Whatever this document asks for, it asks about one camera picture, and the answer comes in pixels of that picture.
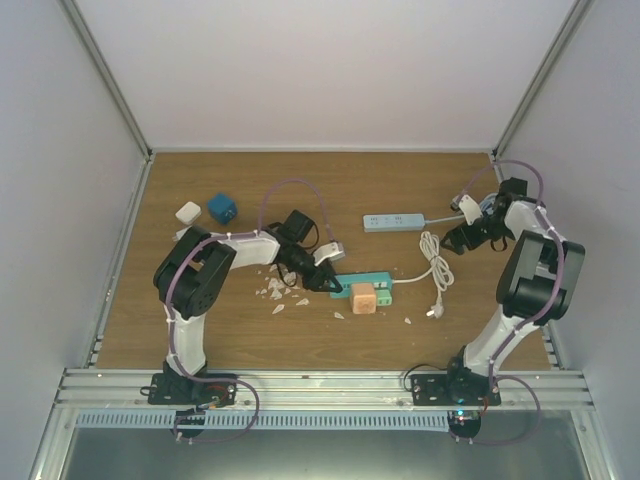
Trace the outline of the pink cube adapter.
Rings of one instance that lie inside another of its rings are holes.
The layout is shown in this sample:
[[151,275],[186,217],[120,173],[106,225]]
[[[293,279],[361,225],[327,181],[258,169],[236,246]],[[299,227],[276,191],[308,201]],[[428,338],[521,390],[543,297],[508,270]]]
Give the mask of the pink cube adapter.
[[351,310],[356,315],[374,314],[377,310],[377,294],[371,283],[354,283],[350,287]]

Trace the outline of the dark blue cube adapter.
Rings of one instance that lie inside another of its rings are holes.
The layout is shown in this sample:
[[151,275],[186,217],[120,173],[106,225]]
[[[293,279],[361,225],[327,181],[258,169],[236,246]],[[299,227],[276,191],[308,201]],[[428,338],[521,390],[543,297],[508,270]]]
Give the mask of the dark blue cube adapter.
[[209,215],[219,224],[229,224],[238,214],[236,203],[226,194],[217,193],[207,202]]

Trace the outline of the light blue power strip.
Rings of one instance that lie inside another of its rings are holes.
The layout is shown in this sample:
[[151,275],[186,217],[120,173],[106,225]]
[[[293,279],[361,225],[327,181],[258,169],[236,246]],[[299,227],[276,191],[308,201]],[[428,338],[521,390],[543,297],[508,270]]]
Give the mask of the light blue power strip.
[[420,213],[369,214],[363,216],[365,233],[391,233],[421,231],[426,225]]

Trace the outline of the white square plug adapter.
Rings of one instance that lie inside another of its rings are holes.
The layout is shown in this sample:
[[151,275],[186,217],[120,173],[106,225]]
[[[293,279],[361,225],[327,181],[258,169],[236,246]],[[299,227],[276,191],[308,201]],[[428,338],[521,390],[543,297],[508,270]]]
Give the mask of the white square plug adapter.
[[182,224],[191,225],[201,214],[201,207],[192,201],[188,201],[175,213],[175,217]]

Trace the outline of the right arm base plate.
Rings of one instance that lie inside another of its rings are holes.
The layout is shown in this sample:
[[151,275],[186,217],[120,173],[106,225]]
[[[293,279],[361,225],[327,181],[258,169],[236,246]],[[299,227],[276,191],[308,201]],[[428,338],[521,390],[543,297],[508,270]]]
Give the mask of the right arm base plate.
[[415,406],[467,408],[502,403],[500,394],[489,389],[488,378],[476,374],[412,373],[408,388]]

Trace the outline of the teal power strip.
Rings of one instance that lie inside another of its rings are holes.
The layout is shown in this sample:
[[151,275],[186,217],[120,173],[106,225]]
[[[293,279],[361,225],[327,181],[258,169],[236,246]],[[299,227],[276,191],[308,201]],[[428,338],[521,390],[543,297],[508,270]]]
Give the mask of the teal power strip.
[[332,299],[349,297],[353,284],[371,284],[376,290],[389,291],[393,287],[391,275],[386,271],[338,274],[336,278],[343,290],[341,292],[331,292],[330,297]]

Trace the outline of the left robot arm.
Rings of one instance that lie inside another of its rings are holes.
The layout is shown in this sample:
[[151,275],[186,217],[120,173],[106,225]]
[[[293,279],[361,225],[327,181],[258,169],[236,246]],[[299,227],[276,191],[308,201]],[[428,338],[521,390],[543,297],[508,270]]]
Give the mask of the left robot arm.
[[335,239],[310,251],[302,246],[313,227],[293,211],[285,222],[246,233],[213,233],[199,226],[186,230],[153,277],[167,315],[169,347],[166,367],[176,375],[171,391],[185,404],[203,398],[206,380],[206,314],[216,302],[230,271],[249,266],[283,266],[312,292],[340,293],[333,267],[345,256]]

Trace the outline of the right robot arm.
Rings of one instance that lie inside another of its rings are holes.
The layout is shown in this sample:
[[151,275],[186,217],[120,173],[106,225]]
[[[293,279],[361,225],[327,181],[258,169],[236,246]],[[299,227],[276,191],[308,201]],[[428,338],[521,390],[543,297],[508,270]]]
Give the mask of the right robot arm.
[[497,284],[495,314],[447,366],[442,388],[453,404],[490,396],[499,368],[515,347],[549,321],[561,319],[574,294],[586,250],[557,231],[545,207],[527,195],[527,187],[523,179],[503,181],[490,213],[461,223],[440,241],[457,255],[486,242],[515,242]]

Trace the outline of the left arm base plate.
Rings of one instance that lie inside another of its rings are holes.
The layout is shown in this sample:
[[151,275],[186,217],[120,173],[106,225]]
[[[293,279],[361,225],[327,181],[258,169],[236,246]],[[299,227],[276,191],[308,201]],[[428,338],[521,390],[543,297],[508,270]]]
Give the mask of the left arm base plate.
[[194,382],[169,373],[152,376],[151,384],[140,388],[140,394],[151,405],[225,407],[235,403],[237,376],[223,374],[216,382]]

